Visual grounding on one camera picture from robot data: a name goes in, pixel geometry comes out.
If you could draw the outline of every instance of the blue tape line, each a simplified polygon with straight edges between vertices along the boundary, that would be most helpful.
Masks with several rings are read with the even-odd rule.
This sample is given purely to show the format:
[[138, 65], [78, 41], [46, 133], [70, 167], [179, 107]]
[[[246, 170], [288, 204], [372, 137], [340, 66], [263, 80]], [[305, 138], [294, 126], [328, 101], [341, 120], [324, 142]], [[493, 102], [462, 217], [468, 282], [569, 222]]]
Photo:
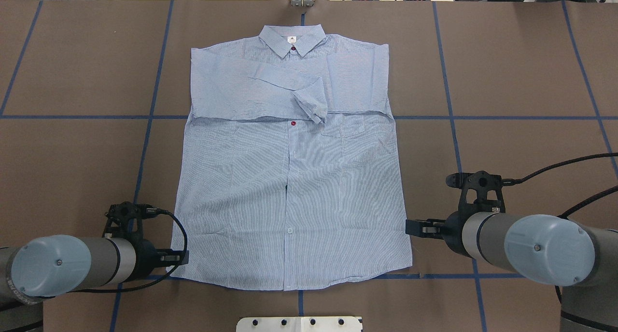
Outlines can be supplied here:
[[485, 304], [483, 304], [483, 290], [481, 289], [481, 275], [478, 272], [477, 261], [472, 259], [472, 269], [474, 270], [474, 286], [477, 289], [478, 312], [481, 316], [481, 328], [487, 332], [487, 319], [485, 319]]
[[298, 316], [305, 316], [305, 291], [298, 290]]
[[[395, 120], [618, 120], [618, 116], [440, 116], [440, 115], [403, 115], [393, 116]], [[186, 120], [187, 115], [0, 115], [0, 119], [126, 119], [126, 120]]]
[[2, 106], [0, 106], [0, 115], [4, 113], [4, 108], [6, 108], [6, 103], [9, 101], [9, 96], [11, 95], [11, 90], [13, 89], [13, 83], [15, 82], [15, 78], [17, 77], [19, 66], [22, 64], [22, 59], [24, 59], [24, 54], [26, 53], [26, 47], [28, 47], [28, 42], [30, 41], [32, 32], [33, 30], [35, 30], [35, 24], [37, 24], [38, 14], [41, 11], [42, 2], [44, 2], [44, 0], [39, 0], [37, 11], [35, 12], [35, 17], [33, 17], [32, 19], [32, 23], [30, 24], [30, 29], [28, 30], [28, 35], [26, 35], [26, 40], [24, 40], [24, 46], [22, 46], [22, 51], [19, 53], [19, 57], [17, 58], [17, 63], [15, 64], [15, 69], [13, 70], [11, 81], [9, 81], [9, 86], [6, 89], [6, 93], [4, 93], [4, 100], [2, 101]]
[[168, 43], [168, 33], [169, 33], [169, 24], [172, 19], [172, 9], [174, 8], [174, 1], [170, 0], [169, 2], [169, 11], [168, 11], [168, 21], [165, 26], [165, 33], [163, 35], [163, 46], [161, 47], [161, 56], [159, 57], [159, 67], [156, 72], [156, 79], [154, 80], [154, 91], [153, 91], [153, 99], [150, 103], [150, 115], [148, 118], [148, 124], [146, 125], [146, 135], [144, 136], [144, 146], [141, 150], [141, 159], [140, 159], [140, 168], [137, 172], [137, 182], [135, 183], [135, 193], [133, 194], [133, 203], [137, 204], [137, 198], [140, 194], [141, 189], [141, 177], [144, 172], [144, 161], [146, 160], [146, 151], [148, 150], [148, 141], [150, 141], [150, 130], [153, 125], [153, 116], [155, 112], [156, 106], [156, 97], [159, 92], [159, 82], [161, 81], [161, 70], [163, 69], [163, 59], [165, 57], [165, 47]]
[[[594, 120], [598, 116], [439, 116], [439, 115], [418, 115], [418, 116], [393, 116], [395, 120]], [[604, 120], [616, 120], [618, 116], [600, 116]]]
[[[590, 86], [590, 82], [588, 80], [588, 75], [586, 74], [586, 70], [583, 66], [583, 62], [581, 61], [581, 57], [579, 54], [579, 50], [577, 48], [576, 38], [573, 35], [573, 29], [571, 28], [571, 22], [569, 20], [569, 12], [567, 11], [567, 3], [562, 1], [562, 11], [564, 12], [564, 19], [567, 22], [567, 28], [569, 29], [569, 37], [571, 38], [571, 44], [573, 44], [573, 50], [576, 53], [577, 63], [580, 66], [581, 76], [586, 84], [586, 89], [588, 91], [588, 95], [590, 96], [590, 101], [592, 102], [592, 107], [594, 109], [594, 114], [596, 115], [596, 119], [599, 122], [599, 127], [601, 128], [601, 134], [603, 135], [603, 140], [605, 141], [605, 147], [607, 148], [607, 152], [613, 152], [612, 147], [609, 143], [609, 138], [607, 138], [607, 132], [605, 131], [605, 126], [603, 125], [603, 120], [601, 118], [601, 113], [599, 112], [599, 107], [596, 105], [596, 99], [594, 99], [594, 93], [592, 92], [592, 87]], [[614, 167], [614, 174], [616, 178], [618, 178], [618, 165], [616, 165], [616, 159], [611, 157], [612, 166]]]
[[420, 275], [415, 273], [410, 274], [382, 274], [374, 277], [373, 279], [420, 279]]
[[[156, 106], [156, 96], [157, 96], [157, 92], [159, 91], [159, 81], [161, 81], [161, 70], [163, 69], [163, 58], [165, 57], [165, 47], [166, 44], [168, 43], [168, 33], [169, 33], [169, 24], [172, 20], [172, 9], [174, 8], [174, 1], [170, 0], [169, 1], [169, 10], [168, 10], [168, 19], [166, 21], [165, 24], [165, 33], [163, 35], [163, 46], [161, 46], [161, 55], [159, 56], [159, 66], [157, 68], [157, 72], [156, 72], [156, 79], [154, 80], [154, 90], [153, 90], [153, 98], [152, 98], [152, 102], [150, 103], [150, 114], [148, 115], [148, 125], [146, 126], [146, 134], [144, 136], [144, 146], [141, 150], [141, 159], [140, 159], [140, 168], [139, 171], [137, 173], [137, 182], [135, 183], [135, 193], [133, 194], [133, 203], [136, 204], [137, 203], [137, 198], [139, 196], [140, 193], [140, 187], [141, 187], [141, 176], [142, 173], [144, 171], [144, 160], [146, 158], [146, 150], [148, 150], [148, 140], [150, 139], [150, 129], [152, 127], [152, 123], [153, 123], [153, 116], [154, 116], [154, 112], [155, 112], [155, 106]], [[121, 299], [121, 292], [118, 292], [116, 294], [115, 297], [115, 301], [114, 301], [114, 310], [112, 311], [112, 321], [110, 323], [110, 332], [114, 332], [115, 330], [115, 324], [116, 324], [116, 320], [117, 320], [117, 316], [118, 316], [118, 311], [120, 308], [120, 299]]]
[[[457, 132], [455, 131], [455, 120], [453, 117], [453, 106], [450, 101], [449, 80], [446, 75], [446, 62], [444, 61], [444, 50], [442, 48], [442, 38], [440, 35], [440, 23], [437, 17], [437, 5], [431, 2], [433, 6], [433, 19], [435, 22], [435, 35], [437, 36], [437, 48], [440, 53], [440, 63], [442, 65], [442, 78], [444, 80], [444, 91], [446, 92], [446, 105], [449, 109], [450, 131], [453, 136], [453, 146], [455, 148], [455, 160], [457, 160], [457, 171], [462, 172], [461, 156], [459, 155], [459, 143], [457, 142]], [[478, 310], [481, 318], [481, 327], [483, 332], [487, 332], [487, 323], [485, 320], [485, 308], [483, 306], [483, 293], [481, 291], [481, 280], [478, 277], [478, 268], [476, 260], [472, 260], [472, 268], [474, 269], [474, 283], [477, 289]]]
[[115, 323], [118, 320], [118, 306], [120, 306], [120, 293], [116, 294], [114, 299], [114, 310], [112, 311], [112, 322], [110, 323], [110, 332], [115, 331]]
[[148, 115], [2, 115], [0, 119], [148, 119]]
[[435, 22], [435, 35], [437, 37], [437, 49], [440, 53], [440, 63], [442, 65], [442, 79], [444, 81], [444, 92], [446, 94], [446, 105], [449, 109], [449, 120], [450, 120], [450, 132], [453, 136], [453, 145], [455, 147], [455, 159], [457, 160], [457, 169], [462, 171], [462, 163], [461, 158], [459, 157], [459, 143], [457, 142], [457, 134], [455, 132], [455, 120], [453, 117], [453, 106], [450, 101], [450, 89], [449, 89], [449, 80], [446, 76], [446, 62], [444, 61], [444, 51], [442, 50], [442, 37], [440, 35], [440, 23], [437, 18], [437, 6], [435, 5], [435, 1], [431, 2], [433, 6], [433, 19]]

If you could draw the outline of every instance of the shirt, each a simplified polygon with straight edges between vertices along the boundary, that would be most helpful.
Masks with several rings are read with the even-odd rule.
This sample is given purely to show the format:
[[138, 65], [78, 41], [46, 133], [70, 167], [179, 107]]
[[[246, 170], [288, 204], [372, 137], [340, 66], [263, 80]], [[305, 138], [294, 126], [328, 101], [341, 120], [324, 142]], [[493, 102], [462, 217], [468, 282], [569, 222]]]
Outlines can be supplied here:
[[387, 45], [265, 26], [191, 61], [173, 276], [313, 290], [411, 266]]

